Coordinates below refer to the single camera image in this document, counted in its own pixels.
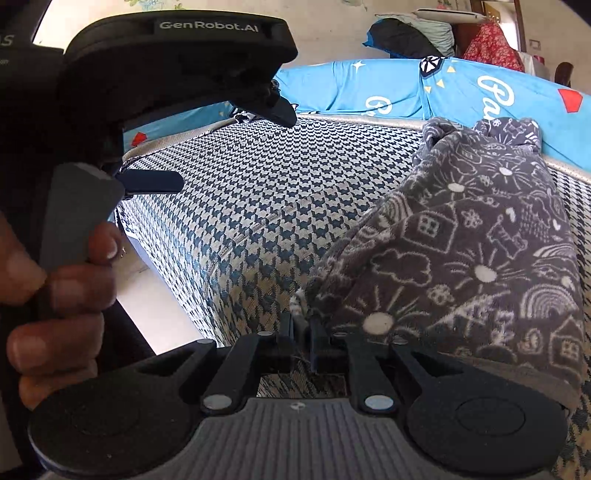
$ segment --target wooden chair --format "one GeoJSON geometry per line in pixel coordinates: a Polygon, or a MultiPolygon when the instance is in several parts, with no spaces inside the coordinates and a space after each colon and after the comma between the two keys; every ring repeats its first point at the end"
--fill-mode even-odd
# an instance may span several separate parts
{"type": "Polygon", "coordinates": [[[556,67],[554,82],[570,88],[570,78],[573,75],[574,65],[567,61],[562,62],[556,67]]]}

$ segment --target white cloth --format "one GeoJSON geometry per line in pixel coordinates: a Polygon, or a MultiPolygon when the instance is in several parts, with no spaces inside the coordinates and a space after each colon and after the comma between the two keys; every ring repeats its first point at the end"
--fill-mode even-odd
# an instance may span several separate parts
{"type": "Polygon", "coordinates": [[[537,59],[533,58],[532,55],[526,53],[524,51],[518,52],[519,56],[521,57],[521,61],[523,62],[523,66],[525,67],[525,72],[533,75],[534,77],[539,77],[544,80],[553,81],[550,77],[550,70],[546,65],[542,62],[538,61],[537,59]]]}

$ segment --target floor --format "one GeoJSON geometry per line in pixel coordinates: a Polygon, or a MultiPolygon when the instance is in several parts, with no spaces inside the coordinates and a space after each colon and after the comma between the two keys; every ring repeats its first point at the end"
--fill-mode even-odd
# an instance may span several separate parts
{"type": "Polygon", "coordinates": [[[115,263],[117,299],[154,352],[167,352],[203,338],[162,279],[150,270],[125,241],[115,263]]]}

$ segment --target mattress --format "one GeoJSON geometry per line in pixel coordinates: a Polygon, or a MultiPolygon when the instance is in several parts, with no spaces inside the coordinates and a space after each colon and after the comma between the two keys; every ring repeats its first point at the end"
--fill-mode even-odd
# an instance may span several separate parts
{"type": "MultiPolygon", "coordinates": [[[[293,129],[267,121],[233,124],[134,160],[131,168],[176,170],[178,195],[122,202],[118,222],[141,244],[195,327],[219,345],[278,330],[310,268],[377,198],[412,169],[421,134],[384,120],[300,118],[293,129]]],[[[560,162],[550,171],[566,205],[591,313],[591,181],[560,162]]],[[[589,334],[585,355],[591,367],[589,334]]],[[[563,478],[591,469],[587,370],[579,408],[556,464],[563,478]]],[[[306,378],[264,382],[266,395],[339,392],[306,378]]]]}

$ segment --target gray cloth with white doodles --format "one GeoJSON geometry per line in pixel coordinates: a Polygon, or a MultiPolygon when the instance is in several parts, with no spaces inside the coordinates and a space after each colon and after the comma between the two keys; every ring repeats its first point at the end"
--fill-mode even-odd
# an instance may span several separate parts
{"type": "Polygon", "coordinates": [[[429,120],[414,171],[336,241],[292,301],[329,332],[396,336],[576,406],[577,258],[530,120],[429,120]]]}

